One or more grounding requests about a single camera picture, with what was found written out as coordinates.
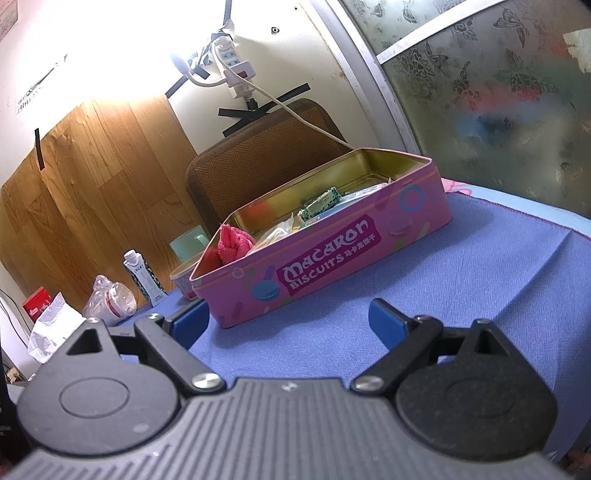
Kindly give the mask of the pink fuzzy sock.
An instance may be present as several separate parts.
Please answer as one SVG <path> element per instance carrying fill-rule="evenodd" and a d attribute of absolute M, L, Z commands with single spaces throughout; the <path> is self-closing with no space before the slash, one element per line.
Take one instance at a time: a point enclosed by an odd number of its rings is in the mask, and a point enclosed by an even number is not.
<path fill-rule="evenodd" d="M 228 224 L 219 229 L 217 252 L 222 264 L 229 264 L 240 258 L 256 245 L 256 240 L 249 233 Z"/>

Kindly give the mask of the green white drink carton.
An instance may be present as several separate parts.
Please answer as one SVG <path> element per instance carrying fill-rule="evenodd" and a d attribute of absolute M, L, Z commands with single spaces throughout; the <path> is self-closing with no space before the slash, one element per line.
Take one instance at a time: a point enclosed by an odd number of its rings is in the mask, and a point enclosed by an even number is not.
<path fill-rule="evenodd" d="M 125 252 L 123 266 L 152 307 L 156 307 L 167 297 L 162 284 L 139 252 L 135 250 Z"/>

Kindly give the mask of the clear crumpled plastic bag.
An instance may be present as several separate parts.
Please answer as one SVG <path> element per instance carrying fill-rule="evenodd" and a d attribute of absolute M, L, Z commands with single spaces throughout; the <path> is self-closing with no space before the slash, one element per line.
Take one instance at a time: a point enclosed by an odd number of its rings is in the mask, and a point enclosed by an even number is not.
<path fill-rule="evenodd" d="M 98 318 L 107 326 L 116 326 L 133 316 L 136 308 L 135 297 L 125 285 L 111 282 L 104 275 L 97 275 L 82 315 L 85 318 Z"/>

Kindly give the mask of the patterned paper cup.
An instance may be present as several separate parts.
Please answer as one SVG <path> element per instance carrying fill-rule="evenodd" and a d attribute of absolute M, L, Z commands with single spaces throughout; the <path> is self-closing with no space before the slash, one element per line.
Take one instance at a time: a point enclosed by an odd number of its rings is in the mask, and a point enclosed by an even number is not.
<path fill-rule="evenodd" d="M 169 278 L 174 286 L 182 293 L 187 300 L 194 300 L 197 294 L 193 291 L 190 275 L 198 264 L 201 253 L 181 263 L 170 274 Z"/>

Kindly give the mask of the mint green mug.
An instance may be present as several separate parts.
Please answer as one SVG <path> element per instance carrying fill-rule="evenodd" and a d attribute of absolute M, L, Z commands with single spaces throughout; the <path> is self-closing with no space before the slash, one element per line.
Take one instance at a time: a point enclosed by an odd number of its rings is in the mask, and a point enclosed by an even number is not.
<path fill-rule="evenodd" d="M 180 262 L 190 260 L 206 248 L 209 238 L 200 225 L 184 232 L 169 243 L 170 248 Z"/>

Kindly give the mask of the white tissue pack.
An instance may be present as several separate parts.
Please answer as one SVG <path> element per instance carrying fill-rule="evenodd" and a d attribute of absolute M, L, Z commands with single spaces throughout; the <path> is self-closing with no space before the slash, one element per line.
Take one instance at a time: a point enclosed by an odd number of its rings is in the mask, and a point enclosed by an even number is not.
<path fill-rule="evenodd" d="M 29 355 L 40 364 L 46 363 L 83 321 L 84 317 L 58 293 L 34 324 L 27 345 Z"/>

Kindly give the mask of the blue patterned tablecloth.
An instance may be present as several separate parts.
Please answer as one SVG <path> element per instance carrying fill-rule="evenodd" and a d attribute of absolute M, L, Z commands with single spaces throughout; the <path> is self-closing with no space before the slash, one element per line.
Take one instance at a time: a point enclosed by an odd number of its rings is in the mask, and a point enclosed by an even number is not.
<path fill-rule="evenodd" d="M 338 377 L 349 382 L 385 353 L 370 301 L 448 326 L 494 321 L 553 390 L 546 450 L 590 440 L 590 222 L 482 187 L 448 197 L 452 221 L 331 286 L 242 325 L 210 323 L 191 353 L 238 377 Z"/>

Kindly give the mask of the red cereal box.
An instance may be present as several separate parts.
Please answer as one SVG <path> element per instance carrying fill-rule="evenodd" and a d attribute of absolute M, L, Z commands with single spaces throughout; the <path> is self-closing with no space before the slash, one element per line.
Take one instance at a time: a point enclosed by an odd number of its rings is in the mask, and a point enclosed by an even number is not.
<path fill-rule="evenodd" d="M 49 292 L 44 287 L 39 287 L 22 303 L 22 307 L 29 318 L 35 322 L 51 303 L 52 298 Z"/>

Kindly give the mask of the pink macaron biscuit tin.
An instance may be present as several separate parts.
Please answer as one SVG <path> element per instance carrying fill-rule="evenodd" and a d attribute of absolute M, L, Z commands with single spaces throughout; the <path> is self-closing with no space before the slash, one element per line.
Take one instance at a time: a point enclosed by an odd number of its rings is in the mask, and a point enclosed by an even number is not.
<path fill-rule="evenodd" d="M 342 198 L 315 218 L 297 212 L 335 187 Z M 262 240 L 293 231 L 222 264 L 218 235 L 190 275 L 193 291 L 231 328 L 335 283 L 446 226 L 452 219 L 435 162 L 386 149 L 356 149 L 249 202 L 225 224 Z"/>

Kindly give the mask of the green patterned sachet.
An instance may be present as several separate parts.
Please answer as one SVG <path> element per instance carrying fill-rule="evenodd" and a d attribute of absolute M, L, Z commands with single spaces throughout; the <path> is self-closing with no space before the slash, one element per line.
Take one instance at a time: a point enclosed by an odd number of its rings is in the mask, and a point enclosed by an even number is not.
<path fill-rule="evenodd" d="M 335 207 L 341 198 L 342 195 L 339 193 L 339 190 L 335 187 L 331 187 L 317 198 L 305 203 L 297 212 L 297 216 L 300 217 L 302 221 L 311 220 L 311 218 L 317 217 L 322 214 L 322 212 Z"/>

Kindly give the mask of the brown chair backrest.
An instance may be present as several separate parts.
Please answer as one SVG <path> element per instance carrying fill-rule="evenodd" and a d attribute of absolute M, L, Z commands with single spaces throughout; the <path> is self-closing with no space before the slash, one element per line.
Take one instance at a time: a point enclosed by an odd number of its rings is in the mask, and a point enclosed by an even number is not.
<path fill-rule="evenodd" d="M 290 109 L 321 130 L 280 108 L 191 161 L 185 188 L 206 230 L 215 232 L 243 205 L 351 151 L 340 143 L 344 137 L 320 104 L 304 98 L 291 102 Z"/>

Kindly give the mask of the white power strip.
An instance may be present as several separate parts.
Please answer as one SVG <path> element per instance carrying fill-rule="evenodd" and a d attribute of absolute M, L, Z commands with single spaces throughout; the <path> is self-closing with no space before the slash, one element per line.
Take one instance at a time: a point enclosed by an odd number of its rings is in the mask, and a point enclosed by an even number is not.
<path fill-rule="evenodd" d="M 235 98 L 246 98 L 254 89 L 246 84 L 256 77 L 256 70 L 248 60 L 242 60 L 238 48 L 228 36 L 218 37 L 212 47 L 219 71 L 228 84 L 230 93 Z"/>

